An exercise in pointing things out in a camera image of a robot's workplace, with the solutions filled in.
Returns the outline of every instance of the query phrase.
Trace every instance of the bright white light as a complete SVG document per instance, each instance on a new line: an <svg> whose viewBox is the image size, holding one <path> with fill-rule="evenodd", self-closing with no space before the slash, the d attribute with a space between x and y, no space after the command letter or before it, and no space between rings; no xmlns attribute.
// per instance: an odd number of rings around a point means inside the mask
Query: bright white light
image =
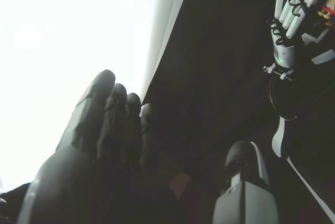
<svg viewBox="0 0 335 224"><path fill-rule="evenodd" d="M0 180L6 191L33 180L100 71L112 70L128 92L140 90L150 2L0 0Z"/></svg>

